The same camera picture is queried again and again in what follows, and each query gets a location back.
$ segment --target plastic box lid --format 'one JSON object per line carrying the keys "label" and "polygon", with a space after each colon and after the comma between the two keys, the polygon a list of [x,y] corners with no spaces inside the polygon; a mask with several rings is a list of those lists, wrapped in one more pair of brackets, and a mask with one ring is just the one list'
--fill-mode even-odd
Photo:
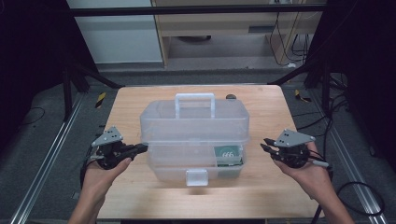
{"label": "plastic box lid", "polygon": [[151,102],[140,116],[141,141],[150,145],[244,145],[249,114],[239,100],[213,93],[178,93]]}

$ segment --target plastic box handle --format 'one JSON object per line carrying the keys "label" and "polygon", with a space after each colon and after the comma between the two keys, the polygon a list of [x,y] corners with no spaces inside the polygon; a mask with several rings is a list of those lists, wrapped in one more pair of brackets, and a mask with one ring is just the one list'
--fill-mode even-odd
{"label": "plastic box handle", "polygon": [[175,96],[176,118],[180,118],[180,99],[210,99],[210,118],[215,117],[215,94],[213,93],[177,93]]}

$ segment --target gray floor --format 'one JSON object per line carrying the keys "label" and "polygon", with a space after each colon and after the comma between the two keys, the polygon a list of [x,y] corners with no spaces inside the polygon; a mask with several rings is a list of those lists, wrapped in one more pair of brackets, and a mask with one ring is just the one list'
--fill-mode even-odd
{"label": "gray floor", "polygon": [[[228,83],[266,83],[286,75],[292,68],[278,65],[269,51],[268,43],[260,35],[212,36],[209,41],[196,38],[175,38],[170,51],[167,67],[142,64],[138,68],[123,71],[104,70],[103,76],[120,84],[138,85],[184,85],[184,84],[228,84]],[[294,78],[282,86],[290,112],[297,128],[301,128],[321,118],[318,96],[320,87],[305,90],[301,81],[304,75]],[[38,190],[35,202],[27,209],[27,218],[31,223],[64,223],[70,216],[77,200],[73,195],[79,193],[79,167],[86,151],[95,138],[103,131],[108,114],[117,94],[102,83],[89,79],[92,85],[86,94],[74,93],[75,101],[81,99],[76,121],[71,124],[67,137],[62,141],[60,151],[54,155],[54,163],[49,165],[48,175]],[[308,103],[295,98],[295,90],[303,97],[309,97]],[[97,97],[106,92],[101,108],[94,108]],[[332,97],[341,93],[332,90]],[[53,140],[62,129],[64,108],[63,89],[56,86],[39,93],[32,103],[31,112],[19,133],[8,146],[8,154],[0,159],[0,219],[4,223],[17,211],[26,192],[28,192],[40,166],[46,159]],[[396,223],[396,208],[393,190],[396,189],[396,174],[390,170],[384,159],[370,156],[364,136],[353,116],[347,111],[347,105],[333,113],[332,132],[326,142],[326,156],[334,167],[334,187],[339,188],[351,179],[362,179],[375,187],[385,199],[384,216],[388,223]],[[324,133],[326,123],[319,122],[300,132],[320,135]],[[323,137],[317,137],[319,148],[323,148]],[[350,155],[346,157],[343,149]],[[357,173],[350,173],[348,166],[354,164]],[[362,209],[364,201],[355,189],[344,191],[340,197]],[[357,223],[375,223],[377,219],[368,218],[350,211]],[[286,219],[271,219],[268,223],[286,223]],[[249,223],[264,223],[264,220],[250,220]],[[291,223],[310,223],[310,219],[294,219]]]}

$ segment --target metal rail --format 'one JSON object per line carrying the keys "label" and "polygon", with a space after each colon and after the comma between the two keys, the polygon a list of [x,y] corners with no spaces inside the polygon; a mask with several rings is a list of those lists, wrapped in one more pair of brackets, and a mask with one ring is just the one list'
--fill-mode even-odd
{"label": "metal rail", "polygon": [[84,98],[85,94],[84,93],[78,93],[78,97],[75,101],[74,104],[74,109],[73,112],[70,116],[70,118],[63,123],[61,126],[60,131],[56,135],[49,152],[44,159],[43,163],[41,164],[40,169],[38,170],[34,181],[32,182],[30,188],[26,192],[21,204],[19,205],[17,211],[14,213],[12,216],[10,223],[12,224],[23,224],[29,217],[30,212],[32,211],[33,206],[35,205],[35,200],[37,199],[41,189],[44,186],[44,183],[46,182],[46,179],[50,173],[50,170],[52,168],[53,163],[55,163],[55,160],[64,144],[64,140],[66,136],[68,135],[71,126],[73,125],[73,122],[78,114],[78,111],[81,106],[81,102]]}
{"label": "metal rail", "polygon": [[[318,93],[316,93],[315,91],[310,91],[310,93],[313,96],[312,99],[315,102],[321,115],[324,116],[324,112],[322,111],[321,105],[319,103],[320,97],[318,96]],[[329,134],[332,139],[332,142],[334,143],[334,148],[335,148],[341,162],[343,163],[343,165],[345,167],[346,174],[348,175],[349,180],[360,181],[360,182],[365,183],[365,180],[364,180],[361,172],[359,171],[358,166],[356,165],[356,163],[353,161],[352,157],[348,153],[347,147],[344,145],[344,142],[341,139],[341,136],[339,135],[339,133],[337,132],[337,129],[334,126],[330,129]],[[366,187],[363,187],[363,186],[354,186],[354,189],[361,201],[361,204],[362,204],[364,210],[367,213],[374,214],[374,213],[377,213],[380,211],[380,206],[378,205],[378,202],[376,201],[374,194],[369,189],[367,189]],[[380,216],[377,216],[377,217],[369,217],[369,219],[371,220],[371,222],[373,224],[388,223],[383,214]]]}

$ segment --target white cabinet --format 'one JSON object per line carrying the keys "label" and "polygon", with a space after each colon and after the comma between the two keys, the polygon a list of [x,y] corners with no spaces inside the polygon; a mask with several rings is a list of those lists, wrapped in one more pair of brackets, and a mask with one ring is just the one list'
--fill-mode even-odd
{"label": "white cabinet", "polygon": [[[67,0],[71,8],[151,7],[150,0]],[[76,17],[97,64],[162,63],[154,17]]]}

